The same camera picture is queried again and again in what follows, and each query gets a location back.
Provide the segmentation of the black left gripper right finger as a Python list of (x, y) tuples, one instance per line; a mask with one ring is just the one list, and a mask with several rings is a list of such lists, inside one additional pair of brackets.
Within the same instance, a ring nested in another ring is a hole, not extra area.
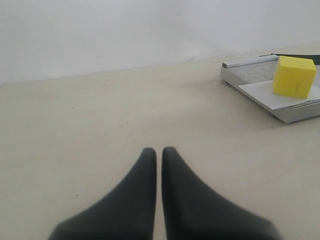
[(204, 183), (175, 147), (162, 151), (162, 205), (168, 240), (281, 240), (276, 226)]

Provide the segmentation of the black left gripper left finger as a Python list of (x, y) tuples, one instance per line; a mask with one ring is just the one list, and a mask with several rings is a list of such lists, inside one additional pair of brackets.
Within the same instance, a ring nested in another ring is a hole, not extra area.
[(157, 199), (157, 156), (144, 148), (131, 170), (106, 196), (59, 223), (51, 240), (151, 240)]

